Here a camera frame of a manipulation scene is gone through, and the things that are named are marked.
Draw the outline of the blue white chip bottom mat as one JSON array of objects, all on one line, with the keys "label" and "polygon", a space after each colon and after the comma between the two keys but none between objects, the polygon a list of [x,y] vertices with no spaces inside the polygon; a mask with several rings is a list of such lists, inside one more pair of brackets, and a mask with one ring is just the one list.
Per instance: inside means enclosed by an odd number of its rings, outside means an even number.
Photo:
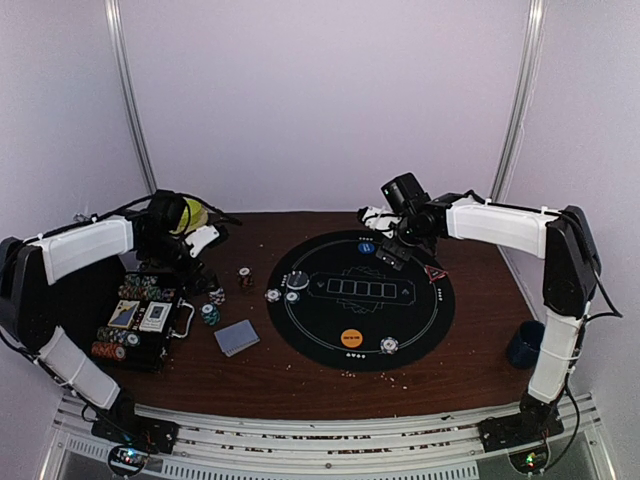
[{"label": "blue white chip bottom mat", "polygon": [[385,355],[394,355],[399,350],[400,342],[394,337],[385,337],[380,341],[380,351]]}]

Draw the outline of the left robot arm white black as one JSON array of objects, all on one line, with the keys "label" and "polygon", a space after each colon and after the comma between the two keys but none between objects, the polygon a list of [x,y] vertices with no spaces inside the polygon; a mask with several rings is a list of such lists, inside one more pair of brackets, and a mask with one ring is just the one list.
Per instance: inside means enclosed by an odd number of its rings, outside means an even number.
[{"label": "left robot arm white black", "polygon": [[218,286],[201,254],[240,221],[202,201],[209,217],[192,228],[196,199],[158,190],[80,222],[1,242],[2,340],[105,415],[106,429],[123,444],[137,442],[144,424],[133,414],[134,399],[91,358],[91,345],[115,309],[126,254],[158,265],[189,294]]}]

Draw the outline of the green blue 50 chip stack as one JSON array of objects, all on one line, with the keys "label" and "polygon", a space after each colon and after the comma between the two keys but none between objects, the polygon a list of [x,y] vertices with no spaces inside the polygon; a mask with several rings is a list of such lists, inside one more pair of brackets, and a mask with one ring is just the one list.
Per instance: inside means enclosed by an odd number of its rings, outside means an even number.
[{"label": "green blue 50 chip stack", "polygon": [[205,303],[200,308],[201,317],[206,325],[214,326],[221,318],[220,311],[214,303]]}]

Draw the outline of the blue small blind button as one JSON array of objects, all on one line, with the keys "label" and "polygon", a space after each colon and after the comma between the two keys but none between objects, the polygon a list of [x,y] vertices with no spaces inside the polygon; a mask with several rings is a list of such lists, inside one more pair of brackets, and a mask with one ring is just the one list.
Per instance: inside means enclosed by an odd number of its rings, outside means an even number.
[{"label": "blue small blind button", "polygon": [[373,254],[376,250],[376,246],[371,242],[360,242],[357,248],[358,251],[364,255]]}]

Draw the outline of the clear dealer button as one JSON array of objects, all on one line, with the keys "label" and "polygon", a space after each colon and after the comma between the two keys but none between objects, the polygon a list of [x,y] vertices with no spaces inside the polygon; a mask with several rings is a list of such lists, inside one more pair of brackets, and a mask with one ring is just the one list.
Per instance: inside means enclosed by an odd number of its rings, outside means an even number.
[{"label": "clear dealer button", "polygon": [[300,270],[290,272],[286,279],[286,287],[293,291],[303,290],[308,287],[309,275]]}]

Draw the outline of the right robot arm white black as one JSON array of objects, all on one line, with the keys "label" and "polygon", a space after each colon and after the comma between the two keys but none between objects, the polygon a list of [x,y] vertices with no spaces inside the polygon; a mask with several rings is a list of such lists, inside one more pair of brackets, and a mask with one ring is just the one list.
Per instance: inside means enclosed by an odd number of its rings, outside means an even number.
[{"label": "right robot arm white black", "polygon": [[391,253],[405,258],[410,249],[434,246],[440,238],[472,240],[528,253],[543,263],[544,333],[533,374],[512,430],[519,440],[535,440],[551,424],[581,356],[591,303],[606,292],[602,265],[583,210],[529,208],[499,204],[475,191],[435,199],[413,196],[388,185],[387,208],[368,207],[361,223],[385,235]]}]

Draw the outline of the orange big blind button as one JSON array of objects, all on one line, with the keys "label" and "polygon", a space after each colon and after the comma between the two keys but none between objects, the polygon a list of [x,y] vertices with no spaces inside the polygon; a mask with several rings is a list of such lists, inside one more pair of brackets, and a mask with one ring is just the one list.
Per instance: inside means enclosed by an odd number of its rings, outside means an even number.
[{"label": "orange big blind button", "polygon": [[357,329],[346,329],[341,333],[340,341],[344,347],[355,349],[363,343],[363,334]]}]

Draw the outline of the black orange 100 chip stack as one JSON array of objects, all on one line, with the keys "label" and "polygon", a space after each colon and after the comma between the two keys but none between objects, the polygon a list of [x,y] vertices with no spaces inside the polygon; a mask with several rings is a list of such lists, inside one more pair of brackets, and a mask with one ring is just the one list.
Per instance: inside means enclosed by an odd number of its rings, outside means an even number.
[{"label": "black orange 100 chip stack", "polygon": [[241,267],[237,271],[237,280],[241,289],[249,289],[254,285],[253,273],[249,267]]}]

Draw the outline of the blue white 10 chip stack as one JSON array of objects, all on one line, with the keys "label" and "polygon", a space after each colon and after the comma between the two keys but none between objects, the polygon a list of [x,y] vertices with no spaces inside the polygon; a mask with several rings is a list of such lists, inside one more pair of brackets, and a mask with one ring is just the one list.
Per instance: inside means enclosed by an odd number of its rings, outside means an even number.
[{"label": "blue white 10 chip stack", "polygon": [[215,305],[222,305],[226,301],[226,293],[222,287],[208,292],[209,300]]}]

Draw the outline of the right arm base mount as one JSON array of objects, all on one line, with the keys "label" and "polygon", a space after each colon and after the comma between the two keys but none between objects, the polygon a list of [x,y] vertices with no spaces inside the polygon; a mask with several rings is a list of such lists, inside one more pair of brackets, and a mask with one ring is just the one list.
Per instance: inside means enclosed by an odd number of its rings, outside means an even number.
[{"label": "right arm base mount", "polygon": [[525,393],[517,413],[481,421],[477,427],[484,451],[510,449],[563,433],[558,402],[545,403]]}]

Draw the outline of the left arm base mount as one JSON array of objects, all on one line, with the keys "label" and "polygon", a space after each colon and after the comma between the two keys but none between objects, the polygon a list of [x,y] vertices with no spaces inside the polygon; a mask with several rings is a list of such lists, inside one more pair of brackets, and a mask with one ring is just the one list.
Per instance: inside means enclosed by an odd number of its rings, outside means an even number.
[{"label": "left arm base mount", "polygon": [[135,400],[130,394],[121,392],[110,409],[98,409],[95,413],[97,419],[91,427],[94,436],[146,453],[173,452],[178,424],[136,414]]}]

